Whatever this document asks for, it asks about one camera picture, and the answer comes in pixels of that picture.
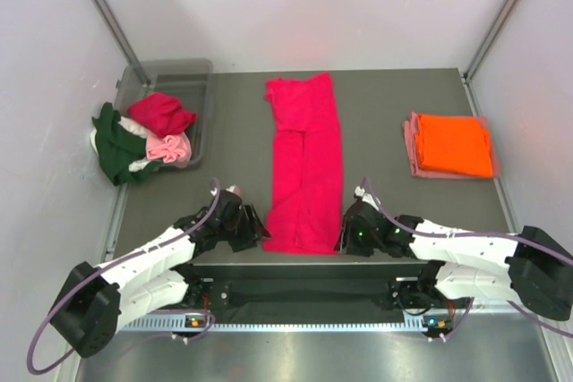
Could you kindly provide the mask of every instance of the metal frame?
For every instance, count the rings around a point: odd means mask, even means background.
[[[471,82],[471,80],[475,77],[475,74],[483,63],[483,59],[487,56],[487,53],[492,48],[493,43],[500,35],[501,30],[505,27],[509,17],[511,16],[511,13],[513,13],[515,10],[518,1],[519,0],[505,0],[503,3],[503,6],[495,17],[495,20],[493,20],[490,29],[485,34],[482,43],[477,48],[472,61],[467,67],[467,71],[463,74],[463,77],[466,79],[466,81]]]
[[[115,42],[124,53],[125,59],[127,62],[133,66],[135,73],[137,74],[138,79],[140,80],[142,85],[146,85],[150,83],[150,79],[148,78],[147,74],[141,67],[141,63],[137,58],[137,55],[133,51],[132,46],[130,45],[127,37],[125,36],[124,31],[122,30],[117,18],[115,17],[114,13],[112,12],[107,0],[93,0],[96,8],[98,8],[98,12],[101,15],[101,18],[106,22],[107,28],[113,35]]]
[[[188,327],[188,315],[146,315],[130,322],[122,331],[143,332],[179,332],[197,333],[203,328]],[[404,322],[386,322],[371,324],[219,324],[210,331],[214,333],[423,333],[423,316],[411,316],[406,313]]]

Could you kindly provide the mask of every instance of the light pink cloth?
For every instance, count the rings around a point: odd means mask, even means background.
[[[185,167],[191,159],[191,142],[185,133],[160,138],[150,132],[145,142],[145,152],[149,160],[162,159],[164,163]]]
[[[477,121],[479,124],[484,128],[487,129],[487,118],[484,116],[477,116]],[[418,114],[413,112],[410,115],[410,118],[404,121],[402,124],[404,128],[404,140],[406,141],[406,151],[408,153],[408,159],[410,161],[410,171],[412,172],[412,176],[417,176],[418,178],[428,178],[428,179],[483,179],[483,178],[476,178],[475,176],[469,176],[467,174],[449,174],[446,172],[433,172],[431,170],[423,170],[418,167],[418,160],[415,153],[415,135],[419,132],[418,131]],[[493,168],[493,176],[499,177],[500,176],[500,160],[498,159],[498,155],[495,152],[495,148],[493,147],[492,142],[492,151],[490,154],[490,158],[492,159],[492,168]]]

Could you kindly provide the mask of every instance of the pink pants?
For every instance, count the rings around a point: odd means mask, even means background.
[[[267,82],[277,124],[264,250],[332,254],[342,222],[343,158],[332,80]]]

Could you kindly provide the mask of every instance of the clear plastic bin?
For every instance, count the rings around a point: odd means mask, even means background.
[[[127,115],[129,106],[152,93],[164,93],[181,100],[185,110],[197,114],[197,120],[185,130],[192,148],[191,160],[186,168],[197,167],[205,156],[209,121],[213,115],[213,64],[206,59],[158,60],[141,62],[141,67],[150,84],[141,84],[134,68],[127,66],[117,83],[115,109]],[[161,168],[176,169],[169,165]]]

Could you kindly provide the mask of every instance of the clothes pile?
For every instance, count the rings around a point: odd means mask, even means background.
[[[491,179],[500,175],[485,117],[413,112],[403,128],[412,176]]]
[[[122,116],[105,103],[99,117],[92,118],[91,145],[112,184],[145,181],[161,166],[187,166],[192,149],[185,130],[197,114],[161,93],[134,103],[127,114]]]

